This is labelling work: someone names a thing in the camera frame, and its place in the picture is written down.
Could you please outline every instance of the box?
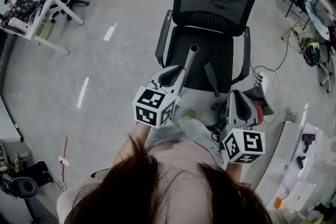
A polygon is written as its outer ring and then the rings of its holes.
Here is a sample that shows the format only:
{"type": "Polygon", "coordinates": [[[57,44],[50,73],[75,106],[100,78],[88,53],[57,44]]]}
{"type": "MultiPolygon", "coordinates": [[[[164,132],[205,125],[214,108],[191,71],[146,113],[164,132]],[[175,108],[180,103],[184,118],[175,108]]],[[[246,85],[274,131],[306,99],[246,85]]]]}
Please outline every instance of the box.
{"type": "Polygon", "coordinates": [[[251,163],[265,150],[265,133],[233,128],[223,139],[230,163],[251,163]]]}
{"type": "Polygon", "coordinates": [[[134,119],[159,128],[174,115],[179,101],[177,95],[140,86],[133,100],[134,119]]]}

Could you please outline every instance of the pink shirt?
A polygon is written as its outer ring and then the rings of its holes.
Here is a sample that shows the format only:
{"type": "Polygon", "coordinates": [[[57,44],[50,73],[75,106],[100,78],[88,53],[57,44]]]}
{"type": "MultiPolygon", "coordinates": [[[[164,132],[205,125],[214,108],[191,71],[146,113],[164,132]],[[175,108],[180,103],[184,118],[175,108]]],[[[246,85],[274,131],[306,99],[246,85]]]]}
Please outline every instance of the pink shirt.
{"type": "MultiPolygon", "coordinates": [[[[162,143],[149,149],[149,153],[161,163],[162,174],[165,174],[159,182],[160,189],[165,189],[175,178],[162,203],[158,223],[210,223],[211,203],[207,196],[207,181],[197,163],[215,166],[212,155],[193,141],[162,143]]],[[[104,172],[99,178],[82,180],[58,198],[57,212],[61,224],[70,213],[78,193],[85,189],[76,201],[93,191],[107,173],[104,172]]]]}

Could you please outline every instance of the power strip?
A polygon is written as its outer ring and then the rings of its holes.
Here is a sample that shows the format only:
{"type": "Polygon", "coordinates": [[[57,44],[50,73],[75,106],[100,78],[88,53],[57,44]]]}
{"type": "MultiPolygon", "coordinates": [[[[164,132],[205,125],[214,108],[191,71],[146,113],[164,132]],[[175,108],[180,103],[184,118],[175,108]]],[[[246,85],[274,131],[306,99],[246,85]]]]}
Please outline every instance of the power strip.
{"type": "Polygon", "coordinates": [[[262,78],[260,78],[261,79],[261,86],[262,86],[262,88],[264,90],[264,93],[265,93],[266,89],[268,87],[268,83],[269,83],[268,77],[266,76],[266,73],[264,73],[264,72],[259,72],[258,74],[262,77],[262,78]]]}
{"type": "Polygon", "coordinates": [[[64,164],[65,166],[68,166],[68,167],[70,166],[70,163],[66,159],[62,158],[61,156],[58,156],[58,160],[61,164],[64,164]]]}

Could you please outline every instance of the chair armrest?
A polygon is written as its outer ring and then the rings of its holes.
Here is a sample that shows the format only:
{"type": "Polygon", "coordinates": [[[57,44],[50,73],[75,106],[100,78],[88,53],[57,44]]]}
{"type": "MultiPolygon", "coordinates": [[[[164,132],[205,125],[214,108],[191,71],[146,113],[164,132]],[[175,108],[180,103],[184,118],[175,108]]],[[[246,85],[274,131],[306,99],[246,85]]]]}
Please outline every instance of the chair armrest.
{"type": "Polygon", "coordinates": [[[244,31],[244,58],[243,66],[239,76],[231,81],[231,85],[236,84],[238,81],[245,79],[250,72],[250,56],[251,56],[251,39],[250,28],[246,26],[244,31]]]}
{"type": "Polygon", "coordinates": [[[157,58],[162,68],[164,68],[163,53],[164,53],[164,48],[166,46],[166,41],[167,41],[167,36],[169,32],[170,22],[172,21],[172,16],[173,16],[173,10],[169,9],[164,19],[164,22],[161,28],[159,41],[157,42],[158,46],[156,47],[156,51],[155,51],[155,57],[157,58]]]}

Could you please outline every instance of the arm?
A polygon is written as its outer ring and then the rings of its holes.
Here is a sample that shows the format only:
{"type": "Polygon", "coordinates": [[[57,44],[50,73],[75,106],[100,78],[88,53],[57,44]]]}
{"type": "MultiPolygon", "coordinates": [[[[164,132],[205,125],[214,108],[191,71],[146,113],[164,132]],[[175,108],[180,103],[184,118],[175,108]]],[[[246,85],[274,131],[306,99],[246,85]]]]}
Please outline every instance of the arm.
{"type": "MultiPolygon", "coordinates": [[[[150,126],[138,123],[133,129],[131,137],[133,139],[139,139],[141,144],[145,145],[150,129],[151,129],[150,126]]],[[[132,143],[131,140],[128,138],[126,142],[122,145],[119,152],[117,153],[113,165],[121,162],[122,160],[126,159],[132,154],[133,154],[132,143]]]]}
{"type": "Polygon", "coordinates": [[[243,167],[242,164],[228,163],[225,171],[236,183],[239,183],[242,167],[243,167]]]}

